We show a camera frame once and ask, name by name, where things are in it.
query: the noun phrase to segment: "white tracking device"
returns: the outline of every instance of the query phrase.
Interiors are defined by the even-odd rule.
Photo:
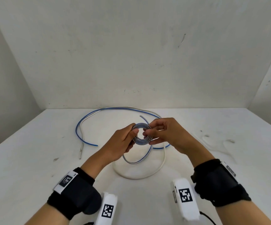
[[[189,181],[186,178],[174,179],[171,186],[182,218],[188,221],[199,220],[199,209]]]
[[[95,225],[111,225],[115,215],[117,202],[117,196],[104,192],[103,201]]]

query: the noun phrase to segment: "person's right hand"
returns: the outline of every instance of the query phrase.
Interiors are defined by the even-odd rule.
[[[187,154],[187,150],[197,147],[198,141],[191,136],[174,118],[157,118],[149,126],[151,129],[143,132],[144,136],[152,136],[150,145],[168,142],[179,152]]]

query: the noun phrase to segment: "scuff mark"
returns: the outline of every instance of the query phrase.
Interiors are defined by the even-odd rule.
[[[229,141],[229,142],[231,142],[231,143],[235,143],[235,141],[234,140],[232,140],[232,139],[228,139],[228,140],[226,140],[226,141]]]
[[[182,42],[184,41],[185,36],[186,36],[186,34],[184,34],[184,36],[183,36],[183,38],[182,38]],[[180,45],[182,44],[182,42],[180,43]],[[179,45],[179,46],[180,46],[180,45]],[[178,46],[178,48],[179,48],[179,46]]]

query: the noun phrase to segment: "person's left hand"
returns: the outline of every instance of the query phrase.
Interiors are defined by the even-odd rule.
[[[132,139],[138,134],[138,129],[131,130],[134,125],[135,123],[132,123],[123,129],[115,131],[108,142],[100,149],[100,151],[107,154],[109,163],[120,159],[135,144]]]

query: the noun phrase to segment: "white cable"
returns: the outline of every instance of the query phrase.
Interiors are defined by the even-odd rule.
[[[141,111],[145,111],[145,112],[150,112],[150,113],[153,113],[153,114],[155,114],[156,116],[158,116],[158,117],[161,118],[161,116],[160,116],[159,114],[157,114],[157,113],[155,113],[155,112],[153,112],[153,111],[150,111],[150,110],[138,109],[138,108],[131,107],[131,106],[120,106],[120,107],[123,107],[123,108],[131,108],[131,109],[137,109],[137,110],[141,110]],[[82,128],[81,128],[82,123],[83,123],[86,119],[88,119],[89,117],[92,117],[94,114],[96,114],[96,113],[98,113],[98,112],[100,112],[100,111],[101,111],[101,110],[98,110],[97,112],[92,113],[90,116],[86,117],[86,118],[80,123],[80,130],[81,130],[81,138],[82,138],[82,139],[83,139],[83,136],[84,136],[84,133],[83,133]],[[81,153],[82,153],[82,150],[83,150],[83,145],[84,145],[84,143],[82,142],[82,145],[81,145],[81,148],[80,148],[80,157],[79,157],[79,159],[81,159]],[[164,142],[164,149],[163,149],[163,150],[164,150],[163,162],[162,162],[162,164],[161,164],[155,171],[153,171],[151,174],[148,174],[148,175],[145,175],[145,176],[142,176],[142,177],[131,177],[131,176],[127,176],[127,175],[124,175],[123,173],[121,173],[119,170],[117,170],[116,165],[115,165],[115,162],[113,162],[113,169],[114,169],[114,171],[115,171],[118,175],[122,176],[123,178],[133,179],[133,180],[148,178],[148,177],[154,175],[155,173],[157,173],[157,172],[163,167],[163,165],[165,164],[165,161],[166,161],[166,144],[165,144],[165,142]]]

